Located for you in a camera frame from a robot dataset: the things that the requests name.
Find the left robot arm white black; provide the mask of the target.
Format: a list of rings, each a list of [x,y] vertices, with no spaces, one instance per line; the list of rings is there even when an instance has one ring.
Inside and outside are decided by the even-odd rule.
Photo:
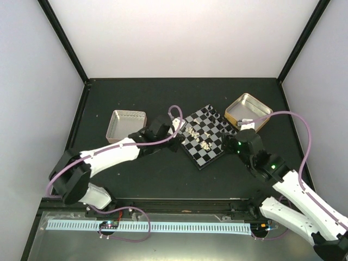
[[[168,148],[176,152],[184,141],[179,131],[186,122],[181,117],[163,116],[150,126],[121,141],[95,150],[64,152],[49,176],[48,188],[54,188],[65,204],[92,205],[105,217],[116,213],[117,204],[107,189],[92,184],[98,173],[126,161],[143,158]]]

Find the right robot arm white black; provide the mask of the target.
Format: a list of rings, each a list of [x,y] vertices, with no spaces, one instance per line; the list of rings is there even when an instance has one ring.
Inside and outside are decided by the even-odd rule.
[[[268,153],[254,129],[235,135],[224,133],[221,148],[237,155],[253,177],[296,207],[292,209],[273,196],[258,192],[247,205],[251,218],[263,216],[280,223],[310,243],[322,260],[347,258],[347,217],[304,183],[283,158]]]

